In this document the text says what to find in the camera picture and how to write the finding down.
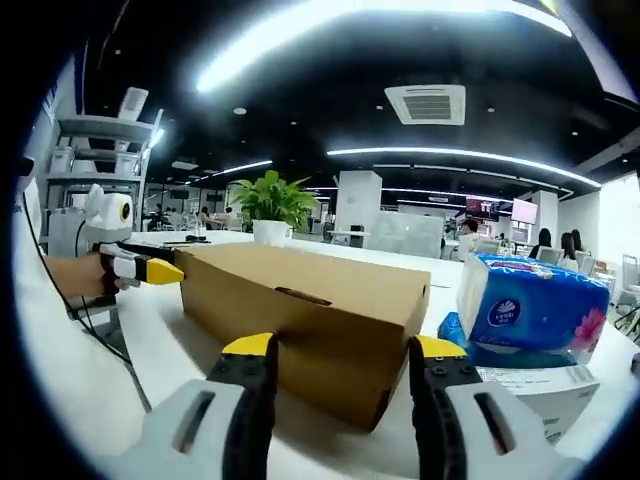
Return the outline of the person's left hand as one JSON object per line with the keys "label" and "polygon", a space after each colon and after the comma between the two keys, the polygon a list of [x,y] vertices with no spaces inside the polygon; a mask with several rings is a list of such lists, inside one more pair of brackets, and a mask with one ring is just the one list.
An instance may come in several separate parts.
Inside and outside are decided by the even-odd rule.
{"label": "person's left hand", "polygon": [[86,296],[116,295],[130,287],[126,280],[115,275],[111,256],[92,252],[85,257],[85,260],[87,262]]}

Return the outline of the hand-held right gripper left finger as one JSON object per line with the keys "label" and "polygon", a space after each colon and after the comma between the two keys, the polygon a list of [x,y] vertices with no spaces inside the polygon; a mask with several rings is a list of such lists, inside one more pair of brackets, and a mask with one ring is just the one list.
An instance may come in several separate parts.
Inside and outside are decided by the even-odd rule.
{"label": "hand-held right gripper left finger", "polygon": [[117,457],[119,479],[264,479],[275,423],[278,341],[271,332],[226,345],[144,419]]}

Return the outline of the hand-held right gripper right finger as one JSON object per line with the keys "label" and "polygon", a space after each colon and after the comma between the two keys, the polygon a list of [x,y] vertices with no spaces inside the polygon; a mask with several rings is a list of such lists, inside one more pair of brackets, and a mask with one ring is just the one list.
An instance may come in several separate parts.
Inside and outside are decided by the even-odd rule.
{"label": "hand-held right gripper right finger", "polygon": [[542,419],[465,351],[416,335],[408,344],[421,479],[572,479],[575,460],[546,440]]}

